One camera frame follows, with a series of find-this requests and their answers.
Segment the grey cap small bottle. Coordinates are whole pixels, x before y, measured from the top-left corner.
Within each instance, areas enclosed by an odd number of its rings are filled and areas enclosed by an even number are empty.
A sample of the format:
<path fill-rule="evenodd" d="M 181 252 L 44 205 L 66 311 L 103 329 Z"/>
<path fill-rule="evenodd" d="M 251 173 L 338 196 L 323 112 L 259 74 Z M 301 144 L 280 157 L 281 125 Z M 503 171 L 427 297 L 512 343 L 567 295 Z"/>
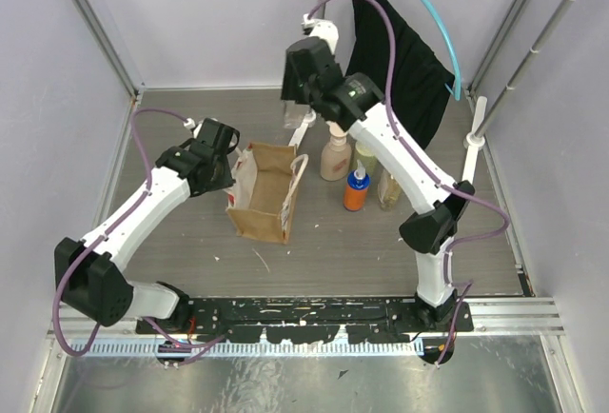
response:
<path fill-rule="evenodd" d="M 301 126 L 309 113 L 308 105 L 297 104 L 294 101 L 283 101 L 284 128 L 296 129 Z"/>

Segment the beige pump dispenser bottle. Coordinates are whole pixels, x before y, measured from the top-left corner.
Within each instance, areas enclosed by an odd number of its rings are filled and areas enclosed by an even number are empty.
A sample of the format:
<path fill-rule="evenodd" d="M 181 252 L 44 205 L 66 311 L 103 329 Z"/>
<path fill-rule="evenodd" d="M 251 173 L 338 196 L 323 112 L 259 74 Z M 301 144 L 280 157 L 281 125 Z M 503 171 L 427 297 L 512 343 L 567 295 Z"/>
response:
<path fill-rule="evenodd" d="M 335 122 L 327 122 L 329 140 L 321 155 L 320 174 L 328 182 L 342 180 L 349 172 L 352 148 L 347 133 Z"/>

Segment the cream round cap bottle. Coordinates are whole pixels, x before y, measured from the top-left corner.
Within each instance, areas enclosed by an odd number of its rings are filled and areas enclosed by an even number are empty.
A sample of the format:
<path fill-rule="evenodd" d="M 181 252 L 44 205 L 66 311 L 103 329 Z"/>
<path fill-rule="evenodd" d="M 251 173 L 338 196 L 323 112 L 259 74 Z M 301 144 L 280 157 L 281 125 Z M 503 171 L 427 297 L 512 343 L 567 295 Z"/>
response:
<path fill-rule="evenodd" d="M 364 142 L 356 141 L 353 147 L 351 169 L 357 169 L 359 163 L 362 164 L 367 175 L 372 177 L 376 170 L 378 159 Z"/>

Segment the orange bottle blue cap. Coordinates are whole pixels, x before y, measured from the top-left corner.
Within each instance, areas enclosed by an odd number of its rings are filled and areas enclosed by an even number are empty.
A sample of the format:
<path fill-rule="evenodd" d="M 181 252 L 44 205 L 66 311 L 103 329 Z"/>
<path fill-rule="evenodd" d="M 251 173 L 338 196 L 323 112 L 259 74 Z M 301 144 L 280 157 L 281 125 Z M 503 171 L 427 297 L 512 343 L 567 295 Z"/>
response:
<path fill-rule="evenodd" d="M 346 179 L 344 190 L 344 207 L 348 211 L 359 211 L 363 208 L 367 191 L 370 186 L 370 177 L 364 165 L 359 162 Z"/>

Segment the clear amber liquid bottle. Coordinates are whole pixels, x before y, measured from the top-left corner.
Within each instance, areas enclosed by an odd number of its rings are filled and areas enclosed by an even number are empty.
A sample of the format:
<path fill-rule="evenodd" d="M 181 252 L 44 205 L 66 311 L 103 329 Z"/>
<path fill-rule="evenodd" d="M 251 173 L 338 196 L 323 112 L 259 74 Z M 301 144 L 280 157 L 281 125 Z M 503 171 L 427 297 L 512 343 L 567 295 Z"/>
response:
<path fill-rule="evenodd" d="M 383 169 L 377 185 L 377 195 L 382 210 L 388 211 L 395 207 L 402 193 L 402 188 L 395 177 Z"/>

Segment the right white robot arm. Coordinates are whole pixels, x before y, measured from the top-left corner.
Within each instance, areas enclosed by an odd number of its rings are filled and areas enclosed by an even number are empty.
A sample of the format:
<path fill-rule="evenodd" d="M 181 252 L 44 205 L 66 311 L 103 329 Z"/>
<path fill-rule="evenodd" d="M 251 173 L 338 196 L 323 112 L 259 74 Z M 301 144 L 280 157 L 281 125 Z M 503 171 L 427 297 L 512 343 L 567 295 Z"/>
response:
<path fill-rule="evenodd" d="M 415 316 L 425 330 L 443 328 L 457 301 L 445 256 L 473 186 L 443 172 L 400 123 L 390 121 L 388 97 L 361 73 L 345 76 L 322 38 L 306 37 L 287 48 L 282 97 L 310 106 L 363 142 L 396 179 L 414 210 L 399 232 L 417 263 Z"/>

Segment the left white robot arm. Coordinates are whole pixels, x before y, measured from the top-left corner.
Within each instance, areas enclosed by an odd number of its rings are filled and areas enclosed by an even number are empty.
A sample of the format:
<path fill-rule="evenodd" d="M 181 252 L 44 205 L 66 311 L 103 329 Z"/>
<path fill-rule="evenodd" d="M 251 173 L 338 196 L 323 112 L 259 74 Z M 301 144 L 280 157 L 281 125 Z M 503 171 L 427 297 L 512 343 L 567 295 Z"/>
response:
<path fill-rule="evenodd" d="M 124 272 L 176 207 L 233 185 L 228 156 L 239 140 L 236 128 L 206 118 L 191 138 L 164 151 L 143 184 L 101 225 L 55 248 L 54 301 L 103 327 L 124 318 L 150 318 L 169 333 L 185 330 L 192 316 L 186 293 L 163 282 L 130 282 Z"/>

